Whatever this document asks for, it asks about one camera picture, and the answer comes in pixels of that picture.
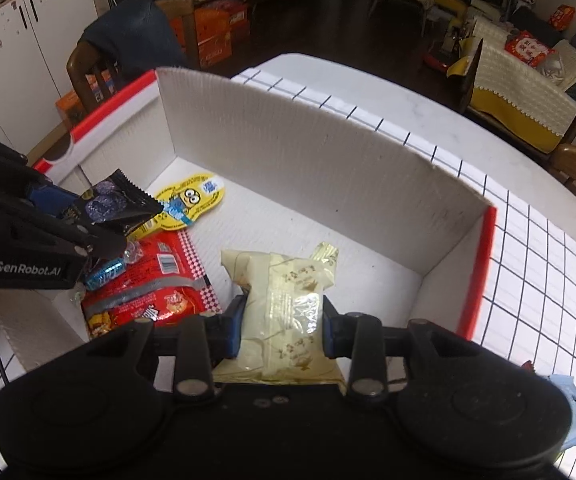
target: black snack package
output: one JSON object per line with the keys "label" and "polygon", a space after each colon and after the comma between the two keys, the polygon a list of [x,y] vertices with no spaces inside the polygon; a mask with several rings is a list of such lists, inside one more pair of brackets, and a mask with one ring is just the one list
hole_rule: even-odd
{"label": "black snack package", "polygon": [[62,218],[101,225],[127,236],[162,211],[161,203],[116,170],[76,199],[62,212]]}

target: grid tablecloth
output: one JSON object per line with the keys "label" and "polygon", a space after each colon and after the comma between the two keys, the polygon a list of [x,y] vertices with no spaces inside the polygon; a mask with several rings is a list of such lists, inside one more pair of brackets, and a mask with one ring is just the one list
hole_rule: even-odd
{"label": "grid tablecloth", "polygon": [[[576,242],[569,235],[468,162],[367,110],[257,69],[233,80],[391,136],[493,202],[494,245],[473,340],[516,364],[531,360],[541,375],[572,375],[576,384]],[[3,332],[0,353],[11,380],[24,372]],[[576,446],[557,465],[576,479]]]}

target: dark wooden floor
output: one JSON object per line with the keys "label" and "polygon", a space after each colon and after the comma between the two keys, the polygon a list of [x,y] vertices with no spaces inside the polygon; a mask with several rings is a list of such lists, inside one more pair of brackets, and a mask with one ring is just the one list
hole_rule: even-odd
{"label": "dark wooden floor", "polygon": [[418,13],[396,2],[274,0],[257,6],[251,37],[210,70],[233,76],[279,54],[299,52],[363,70],[453,107],[453,82],[423,65],[423,54],[442,30],[428,26],[420,38]]}

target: red snack bag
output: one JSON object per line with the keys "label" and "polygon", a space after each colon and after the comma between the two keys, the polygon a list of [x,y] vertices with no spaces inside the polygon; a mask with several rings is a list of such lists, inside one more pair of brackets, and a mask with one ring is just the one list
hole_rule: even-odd
{"label": "red snack bag", "polygon": [[569,5],[559,5],[558,9],[552,13],[548,23],[556,30],[563,32],[570,26],[576,9]]}
{"label": "red snack bag", "polygon": [[514,57],[518,57],[523,63],[533,68],[550,54],[556,52],[554,49],[541,43],[527,30],[524,30],[513,40],[508,41],[508,43],[505,44],[505,49]]}
{"label": "red snack bag", "polygon": [[221,311],[187,230],[160,231],[136,243],[140,259],[81,302],[91,336],[138,317],[165,326],[206,310]]}

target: light blue package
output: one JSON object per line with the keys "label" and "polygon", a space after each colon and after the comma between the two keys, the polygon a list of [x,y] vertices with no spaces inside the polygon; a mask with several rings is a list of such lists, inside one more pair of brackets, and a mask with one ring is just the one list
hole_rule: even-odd
{"label": "light blue package", "polygon": [[562,391],[572,410],[572,425],[565,437],[564,444],[561,446],[561,451],[563,451],[569,447],[576,446],[576,386],[574,386],[574,378],[569,375],[550,375],[548,379]]}

